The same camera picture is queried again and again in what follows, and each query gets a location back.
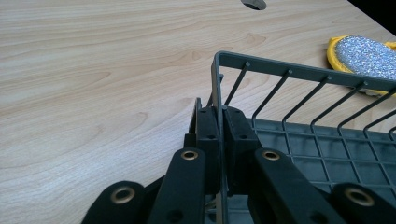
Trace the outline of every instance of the wood grain surface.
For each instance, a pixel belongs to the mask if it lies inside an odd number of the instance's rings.
[[[182,147],[195,97],[208,99],[219,50],[329,67],[332,36],[396,41],[346,0],[266,3],[252,10],[239,0],[1,1],[0,223],[79,223],[107,186],[162,176]],[[250,116],[276,81],[247,74],[232,105]],[[312,87],[296,83],[261,118],[282,118]],[[231,85],[224,80],[224,92]],[[347,91],[327,88],[291,121],[308,122]],[[320,124],[373,100],[359,94]],[[347,127],[395,106],[379,105]]]

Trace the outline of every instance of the round hole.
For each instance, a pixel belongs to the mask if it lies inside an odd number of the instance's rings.
[[[171,223],[177,223],[183,219],[183,213],[180,210],[173,210],[168,212],[168,216],[166,218]]]
[[[325,224],[329,222],[326,216],[324,216],[323,214],[317,211],[313,212],[310,218],[314,223],[318,223],[318,224]]]
[[[248,8],[254,10],[265,10],[267,4],[263,0],[241,0],[241,2]]]
[[[374,205],[374,199],[362,191],[361,189],[346,189],[345,195],[348,197],[348,199],[356,204],[359,204],[361,206],[373,206]]]
[[[128,203],[134,197],[134,190],[129,187],[119,187],[111,194],[111,201],[116,204]]]
[[[280,156],[273,151],[264,151],[262,156],[269,161],[277,161],[280,158]]]
[[[198,153],[194,151],[184,151],[181,153],[181,158],[183,158],[186,161],[193,161],[198,157]]]

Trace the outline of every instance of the sponge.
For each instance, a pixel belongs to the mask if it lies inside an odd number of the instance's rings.
[[[359,35],[337,36],[329,41],[327,58],[337,71],[396,80],[396,42],[382,44]]]

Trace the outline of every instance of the metal grommet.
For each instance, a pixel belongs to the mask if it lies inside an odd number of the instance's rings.
[[[262,156],[269,161],[277,161],[280,159],[279,154],[274,151],[264,151]]]
[[[119,187],[111,194],[111,201],[116,204],[128,203],[134,197],[134,189],[130,187]]]
[[[186,161],[193,161],[198,158],[198,153],[194,151],[184,151],[181,153],[181,158]]]
[[[361,189],[348,188],[344,193],[350,201],[361,206],[369,207],[374,205],[374,199]]]

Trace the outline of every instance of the wire rack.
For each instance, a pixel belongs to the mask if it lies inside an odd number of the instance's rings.
[[[212,64],[212,97],[208,102],[208,105],[213,104],[218,111],[223,106],[220,83],[223,78],[227,78],[226,74],[220,73],[221,67],[240,70],[224,105],[231,102],[247,71],[255,72],[258,76],[280,77],[269,94],[263,96],[259,107],[250,119],[252,129],[264,147],[272,147],[287,154],[305,177],[319,189],[330,192],[333,185],[337,183],[359,183],[396,206],[396,142],[393,134],[396,127],[391,128],[387,133],[369,131],[376,124],[386,122],[394,116],[396,110],[384,111],[382,117],[367,123],[362,130],[344,128],[350,121],[356,120],[366,111],[391,98],[396,92],[395,81],[222,51],[216,54]],[[258,115],[269,105],[274,96],[282,94],[279,90],[290,78],[313,82],[316,86],[308,91],[281,121],[258,119]],[[309,124],[288,122],[293,114],[329,84],[349,87],[350,91],[332,105],[322,108],[321,113]],[[317,125],[334,109],[347,103],[361,90],[378,90],[386,94],[351,114],[336,127]],[[217,116],[220,136],[223,136],[222,113],[217,113]],[[222,182],[222,191],[226,191],[224,180]],[[227,198],[225,196],[223,200],[229,205],[230,223],[251,222],[248,218],[248,209],[244,206],[246,197]]]

